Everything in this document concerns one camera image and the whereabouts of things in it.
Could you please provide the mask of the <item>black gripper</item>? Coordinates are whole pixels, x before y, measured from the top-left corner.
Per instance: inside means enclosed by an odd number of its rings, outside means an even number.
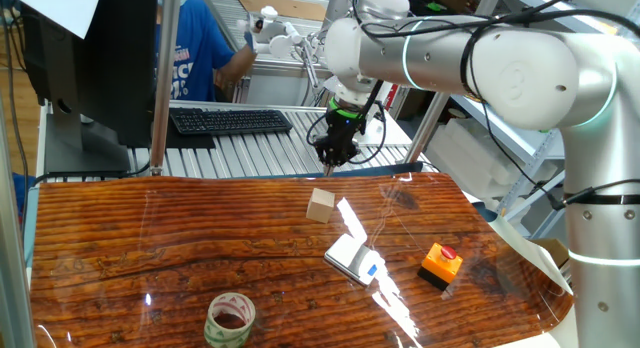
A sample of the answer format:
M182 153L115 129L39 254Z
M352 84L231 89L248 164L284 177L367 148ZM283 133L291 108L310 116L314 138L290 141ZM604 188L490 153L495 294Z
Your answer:
M358 121L344 116L329 116L326 122L328 129L324 141L315 142L313 146L323 165L323 173L332 174L360 152L353 141Z

